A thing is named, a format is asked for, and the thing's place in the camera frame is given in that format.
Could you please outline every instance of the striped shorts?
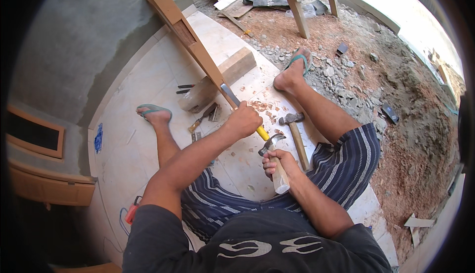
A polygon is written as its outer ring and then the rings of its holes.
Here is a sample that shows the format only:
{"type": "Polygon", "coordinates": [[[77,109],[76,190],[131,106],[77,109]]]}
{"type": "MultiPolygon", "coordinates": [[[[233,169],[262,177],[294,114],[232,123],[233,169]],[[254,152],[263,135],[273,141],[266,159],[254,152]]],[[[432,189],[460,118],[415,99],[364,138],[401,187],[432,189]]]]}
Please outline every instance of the striped shorts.
{"type": "MultiPolygon", "coordinates": [[[[336,145],[319,143],[312,155],[313,169],[306,175],[325,195],[348,210],[368,185],[379,156],[374,126],[365,124],[343,134],[336,145]]],[[[223,189],[210,169],[205,169],[181,193],[183,221],[205,243],[232,216],[265,208],[283,208],[306,218],[288,192],[270,200],[250,201],[223,189]]]]}

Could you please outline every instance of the foot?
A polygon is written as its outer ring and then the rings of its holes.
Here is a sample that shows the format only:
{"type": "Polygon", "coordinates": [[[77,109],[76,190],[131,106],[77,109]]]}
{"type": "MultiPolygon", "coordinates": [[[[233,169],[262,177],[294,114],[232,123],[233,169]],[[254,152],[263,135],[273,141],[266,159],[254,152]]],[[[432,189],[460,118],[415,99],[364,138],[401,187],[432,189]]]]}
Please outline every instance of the foot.
{"type": "MultiPolygon", "coordinates": [[[[292,58],[297,55],[304,55],[307,58],[307,64],[309,64],[312,52],[308,47],[301,47],[292,58]]],[[[304,72],[304,61],[298,59],[274,78],[274,86],[279,90],[289,92],[295,84],[305,82],[304,77],[302,76],[304,72]]]]}
{"type": "MultiPolygon", "coordinates": [[[[145,112],[147,110],[150,110],[150,108],[147,107],[142,107],[142,108],[137,108],[135,110],[138,115],[142,116],[142,112],[145,112]]],[[[166,110],[160,110],[160,111],[155,111],[151,112],[145,115],[145,118],[147,121],[149,121],[152,125],[154,124],[168,124],[168,121],[170,120],[170,112],[166,110]]]]}

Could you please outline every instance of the wooden hammer handle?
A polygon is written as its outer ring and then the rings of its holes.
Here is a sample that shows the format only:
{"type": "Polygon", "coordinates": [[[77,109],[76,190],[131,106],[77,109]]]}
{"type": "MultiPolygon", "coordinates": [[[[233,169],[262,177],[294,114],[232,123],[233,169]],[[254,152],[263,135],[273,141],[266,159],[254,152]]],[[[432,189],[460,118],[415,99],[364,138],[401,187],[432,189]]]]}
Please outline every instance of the wooden hammer handle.
{"type": "Polygon", "coordinates": [[[310,169],[310,164],[308,163],[307,153],[305,152],[304,142],[302,141],[302,136],[300,131],[297,128],[295,122],[289,123],[290,132],[294,138],[295,147],[297,147],[298,157],[300,158],[300,164],[304,171],[310,169]]]}
{"type": "MultiPolygon", "coordinates": [[[[269,146],[270,151],[275,151],[276,146],[271,144],[269,146]]],[[[290,188],[289,185],[289,178],[287,176],[287,173],[285,172],[284,168],[282,167],[282,164],[280,163],[280,159],[278,157],[270,157],[270,162],[274,162],[277,164],[276,166],[276,172],[272,174],[272,181],[274,182],[274,189],[276,190],[276,193],[278,194],[283,194],[288,189],[290,188]]]]}

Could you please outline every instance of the chisel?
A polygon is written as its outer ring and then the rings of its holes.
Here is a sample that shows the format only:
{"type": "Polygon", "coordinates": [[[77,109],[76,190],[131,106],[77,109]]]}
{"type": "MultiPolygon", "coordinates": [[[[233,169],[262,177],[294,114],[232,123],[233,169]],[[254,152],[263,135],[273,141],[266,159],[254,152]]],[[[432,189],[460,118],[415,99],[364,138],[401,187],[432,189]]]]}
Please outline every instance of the chisel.
{"type": "Polygon", "coordinates": [[[203,116],[201,116],[191,127],[188,128],[188,131],[190,133],[193,133],[196,129],[196,127],[199,126],[199,124],[203,121],[203,119],[207,116],[209,116],[211,114],[211,112],[213,112],[213,110],[215,110],[217,104],[216,102],[211,104],[210,107],[208,107],[208,109],[203,113],[203,116]]]}
{"type": "MultiPolygon", "coordinates": [[[[236,106],[239,107],[239,105],[241,104],[241,101],[238,100],[238,98],[236,97],[236,95],[234,95],[231,89],[225,83],[222,83],[220,87],[228,95],[228,97],[234,102],[234,104],[236,104],[236,106]]],[[[259,134],[259,136],[262,137],[262,139],[264,139],[264,141],[269,140],[269,134],[267,134],[267,132],[262,126],[259,126],[256,132],[259,134]]]]}

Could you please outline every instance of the hand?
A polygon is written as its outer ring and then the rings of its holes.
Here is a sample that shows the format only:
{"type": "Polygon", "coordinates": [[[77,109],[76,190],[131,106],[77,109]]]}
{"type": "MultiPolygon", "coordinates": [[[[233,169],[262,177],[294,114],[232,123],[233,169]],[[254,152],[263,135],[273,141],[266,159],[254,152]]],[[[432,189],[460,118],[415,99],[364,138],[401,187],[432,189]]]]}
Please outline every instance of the hand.
{"type": "Polygon", "coordinates": [[[262,122],[259,113],[252,106],[247,106],[246,101],[242,101],[239,108],[231,113],[228,120],[223,124],[223,128],[239,140],[254,133],[262,125],[262,122]]]}
{"type": "Polygon", "coordinates": [[[283,150],[275,150],[275,151],[268,151],[264,154],[264,158],[262,159],[262,168],[264,168],[264,173],[267,177],[272,180],[272,174],[276,172],[276,163],[270,161],[270,157],[278,157],[280,159],[280,163],[282,164],[282,168],[287,173],[289,177],[289,181],[299,175],[305,175],[297,165],[294,156],[288,152],[283,150]]]}

